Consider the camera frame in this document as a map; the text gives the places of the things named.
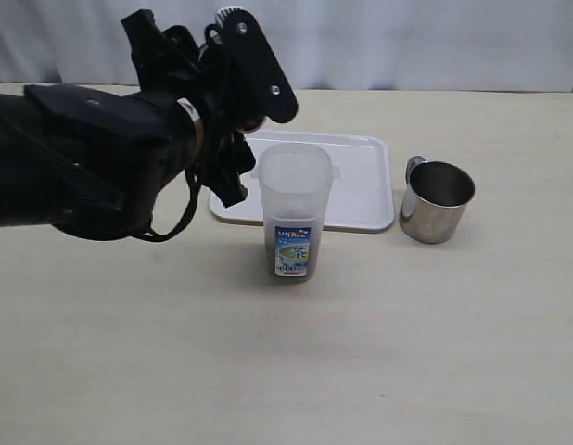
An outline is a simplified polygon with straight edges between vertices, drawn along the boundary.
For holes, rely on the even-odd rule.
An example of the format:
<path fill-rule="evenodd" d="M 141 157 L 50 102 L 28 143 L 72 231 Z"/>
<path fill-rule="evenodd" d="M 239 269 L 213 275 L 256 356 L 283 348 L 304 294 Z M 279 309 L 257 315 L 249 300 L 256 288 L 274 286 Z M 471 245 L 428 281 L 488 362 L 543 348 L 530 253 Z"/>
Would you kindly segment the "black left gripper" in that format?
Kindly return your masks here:
<path fill-rule="evenodd" d="M 174 169 L 186 170 L 189 181 L 232 207 L 248 196 L 241 175 L 255 166 L 244 135 L 256 120 L 253 101 L 276 123 L 293 121 L 299 103 L 253 14 L 228 6 L 215 21 L 220 28 L 207 26 L 203 44 L 184 25 L 162 31 L 150 9 L 136 10 L 121 25 L 141 90 L 178 88 L 198 113 L 174 145 Z"/>

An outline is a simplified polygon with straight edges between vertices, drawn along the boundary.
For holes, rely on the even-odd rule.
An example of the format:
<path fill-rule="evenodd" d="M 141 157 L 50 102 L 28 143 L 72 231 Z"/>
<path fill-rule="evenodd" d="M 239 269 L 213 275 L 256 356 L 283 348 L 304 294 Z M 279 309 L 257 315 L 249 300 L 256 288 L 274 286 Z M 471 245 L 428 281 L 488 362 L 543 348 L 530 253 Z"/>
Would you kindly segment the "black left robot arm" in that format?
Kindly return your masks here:
<path fill-rule="evenodd" d="M 139 88 L 78 84 L 0 94 L 0 228 L 50 225 L 94 241 L 161 243 L 193 220 L 208 188 L 231 207 L 256 160 L 246 136 L 287 123 L 298 100 L 259 22 L 216 12 L 198 44 L 149 9 L 122 21 Z"/>

